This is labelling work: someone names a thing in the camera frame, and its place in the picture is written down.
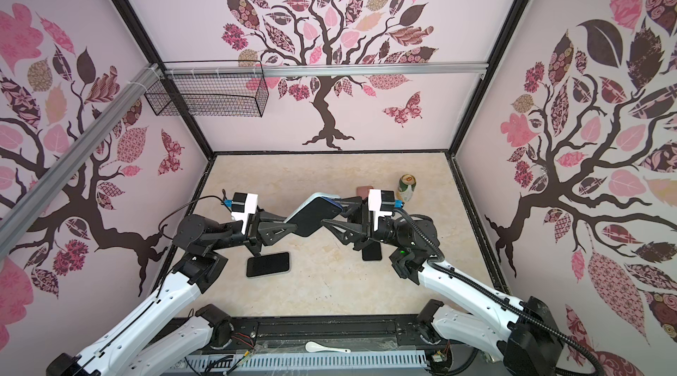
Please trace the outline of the pink phone case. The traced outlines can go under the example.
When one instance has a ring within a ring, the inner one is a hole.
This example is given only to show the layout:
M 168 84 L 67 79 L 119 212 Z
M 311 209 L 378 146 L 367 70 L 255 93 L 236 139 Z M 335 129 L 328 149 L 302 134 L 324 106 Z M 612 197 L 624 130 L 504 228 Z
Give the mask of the pink phone case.
M 362 199 L 367 199 L 372 189 L 372 186 L 360 186 L 356 189 L 356 194 Z

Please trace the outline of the black smartphone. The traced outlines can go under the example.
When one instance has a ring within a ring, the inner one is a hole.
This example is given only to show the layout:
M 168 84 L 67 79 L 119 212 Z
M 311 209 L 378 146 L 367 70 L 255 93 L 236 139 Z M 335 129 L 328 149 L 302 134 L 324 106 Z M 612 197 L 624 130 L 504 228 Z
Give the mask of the black smartphone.
M 378 242 L 370 242 L 361 251 L 361 258 L 363 261 L 382 261 L 383 253 L 381 244 Z

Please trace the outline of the black phone clear case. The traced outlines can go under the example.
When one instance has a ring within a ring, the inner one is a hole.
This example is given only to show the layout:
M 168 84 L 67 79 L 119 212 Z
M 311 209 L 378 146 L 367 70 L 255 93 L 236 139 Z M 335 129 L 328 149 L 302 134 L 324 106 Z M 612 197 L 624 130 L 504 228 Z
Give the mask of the black phone clear case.
M 326 193 L 314 193 L 304 201 L 289 217 L 285 224 L 295 224 L 294 234 L 308 238 L 322 226 L 325 219 L 334 219 L 342 212 L 339 196 Z

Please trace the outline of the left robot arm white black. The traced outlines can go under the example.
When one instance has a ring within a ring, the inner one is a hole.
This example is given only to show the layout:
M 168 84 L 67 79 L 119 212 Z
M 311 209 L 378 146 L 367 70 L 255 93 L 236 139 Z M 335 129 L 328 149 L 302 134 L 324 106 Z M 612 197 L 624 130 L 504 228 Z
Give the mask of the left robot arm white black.
M 219 252 L 250 247 L 260 252 L 293 233 L 297 226 L 282 217 L 257 211 L 252 223 L 218 223 L 191 214 L 177 229 L 173 244 L 181 260 L 138 307 L 79 354 L 63 353 L 47 367 L 49 375 L 162 374 L 176 360 L 204 347 L 222 348 L 232 341 L 231 317 L 214 305 L 195 312 L 159 342 L 153 340 L 185 307 L 208 291 L 227 264 Z

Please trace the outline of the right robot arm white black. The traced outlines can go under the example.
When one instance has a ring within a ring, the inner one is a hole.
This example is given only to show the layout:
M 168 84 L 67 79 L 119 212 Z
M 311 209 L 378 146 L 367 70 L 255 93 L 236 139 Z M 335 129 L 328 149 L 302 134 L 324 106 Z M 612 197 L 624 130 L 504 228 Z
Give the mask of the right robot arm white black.
M 370 210 L 367 201 L 331 199 L 338 208 L 321 224 L 343 244 L 372 241 L 395 247 L 391 266 L 402 279 L 435 291 L 459 307 L 428 305 L 423 331 L 461 342 L 504 363 L 512 375 L 553 375 L 564 348 L 548 306 L 497 291 L 445 261 L 431 217 L 408 214 L 399 202 Z

